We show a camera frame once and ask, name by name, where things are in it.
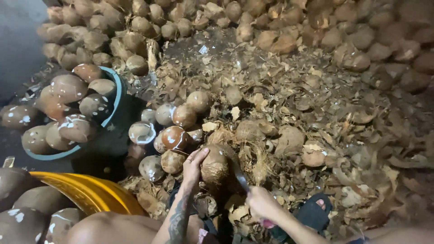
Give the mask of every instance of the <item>person's left hand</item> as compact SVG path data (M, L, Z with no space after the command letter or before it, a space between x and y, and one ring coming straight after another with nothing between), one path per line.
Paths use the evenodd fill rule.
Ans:
M199 184L199 179L201 177L201 164L209 153L210 150L208 148L204 148L202 150L198 149L188 156L184 162L183 182L192 184L193 186Z

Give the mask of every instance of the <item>pile of coconut husks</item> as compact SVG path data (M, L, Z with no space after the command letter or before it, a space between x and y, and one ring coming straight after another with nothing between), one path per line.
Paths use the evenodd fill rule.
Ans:
M44 53L65 69L113 67L147 108L207 92L205 143L229 144L248 182L291 212L330 194L327 238L432 219L429 0L64 0L48 13ZM122 185L164 219L175 180ZM217 188L199 212L266 240L242 190Z

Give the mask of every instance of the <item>black sandal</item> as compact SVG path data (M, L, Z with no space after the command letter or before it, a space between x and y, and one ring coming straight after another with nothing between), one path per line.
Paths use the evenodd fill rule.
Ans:
M178 193L179 188L181 187L181 184L178 181L175 181L175 185L173 186L173 190L169 193L169 202L167 204L168 209L172 207L173 202L175 201L175 195ZM196 209L196 205L193 203L193 208L190 211L189 216L197 214L199 216L199 212ZM208 233L213 234L217 236L217 229L214 226L213 220L205 216L204 218L201 218L201 220L204 222L204 230L208 231Z
M325 210L323 210L316 202L322 199L324 201ZM296 218L305 226L316 230L318 234L323 235L324 230L329 224L329 213L332 211L333 205L329 197L324 193L317 193L309 198L300 208Z

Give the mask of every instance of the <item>knee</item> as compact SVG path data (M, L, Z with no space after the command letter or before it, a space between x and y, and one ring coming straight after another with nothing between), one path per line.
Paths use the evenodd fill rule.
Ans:
M83 219L68 232L66 244L94 244L101 238L103 231L109 231L112 226L111 212L99 212Z

